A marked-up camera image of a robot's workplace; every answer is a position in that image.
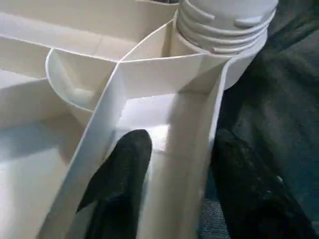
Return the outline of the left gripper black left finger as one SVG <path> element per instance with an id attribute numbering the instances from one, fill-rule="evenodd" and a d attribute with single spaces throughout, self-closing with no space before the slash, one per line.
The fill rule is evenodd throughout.
<path id="1" fill-rule="evenodd" d="M 132 130 L 116 143 L 90 179 L 77 212 L 96 203 L 87 239 L 134 239 L 152 140 L 145 129 Z"/>

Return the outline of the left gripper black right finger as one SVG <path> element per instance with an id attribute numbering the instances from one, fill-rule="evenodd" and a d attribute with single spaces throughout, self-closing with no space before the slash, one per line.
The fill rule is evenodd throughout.
<path id="1" fill-rule="evenodd" d="M 231 238 L 314 238 L 310 220 L 283 179 L 226 129 L 216 133 L 211 169 Z"/>

